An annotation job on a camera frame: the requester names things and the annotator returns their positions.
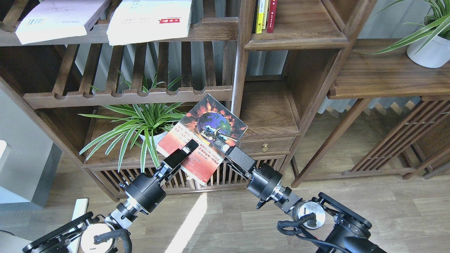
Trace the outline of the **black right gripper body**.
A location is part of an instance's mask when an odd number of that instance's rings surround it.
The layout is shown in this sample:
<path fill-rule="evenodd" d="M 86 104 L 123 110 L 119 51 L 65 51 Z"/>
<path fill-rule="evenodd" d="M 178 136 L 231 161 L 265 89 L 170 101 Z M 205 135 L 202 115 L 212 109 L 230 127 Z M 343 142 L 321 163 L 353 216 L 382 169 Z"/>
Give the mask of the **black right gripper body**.
<path fill-rule="evenodd" d="M 241 175 L 245 180 L 249 180 L 255 168 L 256 161 L 236 146 L 230 146 L 225 151 L 225 160 L 231 168 Z"/>

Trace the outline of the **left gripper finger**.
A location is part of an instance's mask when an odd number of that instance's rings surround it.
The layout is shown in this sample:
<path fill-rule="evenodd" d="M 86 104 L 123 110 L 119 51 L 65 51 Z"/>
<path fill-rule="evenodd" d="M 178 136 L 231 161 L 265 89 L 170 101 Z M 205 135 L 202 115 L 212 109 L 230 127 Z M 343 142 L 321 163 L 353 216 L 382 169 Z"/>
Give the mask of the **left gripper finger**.
<path fill-rule="evenodd" d="M 198 147 L 198 143 L 194 140 L 191 139 L 189 142 L 187 142 L 187 144 L 182 148 L 182 151 L 186 154 L 186 155 L 190 155 L 193 151 L 196 150 L 196 148 Z"/>

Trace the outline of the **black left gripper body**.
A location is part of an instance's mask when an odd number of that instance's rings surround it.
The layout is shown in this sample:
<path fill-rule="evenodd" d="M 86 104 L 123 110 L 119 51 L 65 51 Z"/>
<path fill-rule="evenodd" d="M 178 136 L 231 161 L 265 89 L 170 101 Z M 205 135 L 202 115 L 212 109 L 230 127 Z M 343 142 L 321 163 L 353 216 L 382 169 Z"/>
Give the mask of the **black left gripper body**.
<path fill-rule="evenodd" d="M 175 150 L 166 157 L 156 170 L 156 179 L 158 182 L 170 181 L 180 170 L 182 162 L 186 160 L 187 153 L 181 149 Z"/>

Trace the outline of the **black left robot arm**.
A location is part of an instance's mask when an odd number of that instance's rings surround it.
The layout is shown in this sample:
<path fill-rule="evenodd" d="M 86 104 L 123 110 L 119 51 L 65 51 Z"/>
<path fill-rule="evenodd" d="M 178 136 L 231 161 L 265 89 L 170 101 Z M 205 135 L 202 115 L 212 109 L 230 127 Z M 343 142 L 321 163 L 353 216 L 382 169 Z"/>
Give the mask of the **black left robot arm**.
<path fill-rule="evenodd" d="M 24 253 L 68 253 L 69 245 L 80 239 L 85 253 L 117 252 L 117 241 L 122 240 L 126 253 L 132 252 L 129 227 L 138 213 L 149 214 L 166 197 L 161 184 L 175 176 L 182 162 L 198 147 L 190 140 L 183 148 L 175 150 L 166 157 L 153 176 L 145 173 L 138 175 L 125 186 L 128 199 L 119 203 L 117 208 L 103 221 L 100 215 L 88 212 L 60 228 L 26 245 Z"/>

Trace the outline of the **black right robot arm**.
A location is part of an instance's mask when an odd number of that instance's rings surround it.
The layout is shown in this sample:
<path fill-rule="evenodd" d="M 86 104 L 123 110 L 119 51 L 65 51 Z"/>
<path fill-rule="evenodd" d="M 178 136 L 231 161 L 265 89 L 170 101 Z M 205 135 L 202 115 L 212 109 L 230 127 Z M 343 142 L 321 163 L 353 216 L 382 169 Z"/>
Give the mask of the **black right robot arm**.
<path fill-rule="evenodd" d="M 256 166 L 255 160 L 240 148 L 227 144 L 230 138 L 219 131 L 201 133 L 212 145 L 225 155 L 231 168 L 249 180 L 246 188 L 259 198 L 257 209 L 273 200 L 274 204 L 291 220 L 279 221 L 277 229 L 282 234 L 310 241 L 318 247 L 318 253 L 382 253 L 383 250 L 369 241 L 372 224 L 354 211 L 324 193 L 311 200 L 303 200 L 290 188 L 281 185 L 281 173 L 264 163 Z M 335 225 L 328 237 L 322 241 L 311 229 L 320 228 L 325 215 L 333 217 Z"/>

